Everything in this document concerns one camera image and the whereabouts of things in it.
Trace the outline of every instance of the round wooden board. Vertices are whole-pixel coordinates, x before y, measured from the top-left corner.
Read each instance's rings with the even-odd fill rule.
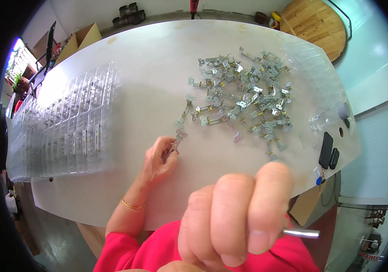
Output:
[[[346,31],[339,15],[321,0],[294,0],[282,12],[280,30],[309,41],[326,52],[330,61],[345,47]]]

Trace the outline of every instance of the fingernail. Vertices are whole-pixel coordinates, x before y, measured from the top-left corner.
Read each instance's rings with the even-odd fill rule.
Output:
[[[274,239],[263,231],[250,231],[248,235],[248,252],[259,255],[266,252],[274,244]]]
[[[237,267],[243,264],[246,260],[245,257],[231,256],[231,255],[221,255],[221,260],[228,267]]]

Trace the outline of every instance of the red sleeve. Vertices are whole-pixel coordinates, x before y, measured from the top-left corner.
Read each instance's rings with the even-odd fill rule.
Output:
[[[141,247],[126,234],[110,233],[94,272],[114,272],[124,269],[156,271],[171,261],[181,260],[177,250],[180,221],[165,224],[156,230]]]
[[[146,269],[155,272],[171,261],[180,260],[177,236],[180,221],[168,223],[155,231],[141,247],[130,236],[110,233],[94,272],[113,272],[124,269]],[[261,255],[248,254],[246,262],[233,272],[257,271],[319,271],[298,237],[285,236]]]

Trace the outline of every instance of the potted plant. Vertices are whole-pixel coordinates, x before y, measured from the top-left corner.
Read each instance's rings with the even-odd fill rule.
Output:
[[[16,74],[14,77],[14,84],[12,85],[12,91],[17,93],[19,97],[22,97],[23,94],[29,89],[28,79],[22,77],[20,74]]]

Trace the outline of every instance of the finger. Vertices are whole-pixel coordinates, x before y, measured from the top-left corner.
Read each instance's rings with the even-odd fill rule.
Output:
[[[270,162],[258,171],[248,208],[248,252],[258,255],[273,246],[282,232],[293,188],[294,180],[284,164]]]
[[[173,143],[167,143],[167,144],[165,144],[164,151],[166,151],[168,153],[172,147],[173,147]]]
[[[188,244],[187,215],[188,213],[185,211],[185,214],[180,221],[179,236],[177,237],[177,249],[179,251],[180,258],[183,261],[202,267],[202,262],[200,262],[197,256],[192,252]]]
[[[172,261],[159,268],[157,272],[204,272],[204,270],[187,262]]]
[[[176,139],[171,136],[161,136],[161,137],[158,137],[158,139],[156,139],[156,142],[153,146],[155,147],[156,150],[160,152],[164,152],[165,145],[167,143],[174,143],[175,140]]]
[[[255,186],[247,174],[222,176],[214,189],[211,209],[211,239],[223,263],[236,267],[247,258],[247,209]]]
[[[227,270],[211,241],[211,206],[214,187],[215,185],[209,185],[192,193],[187,209],[189,247],[209,272]]]
[[[173,151],[168,155],[167,160],[165,161],[165,164],[161,166],[161,174],[169,175],[173,171],[173,169],[177,165],[177,152]]]

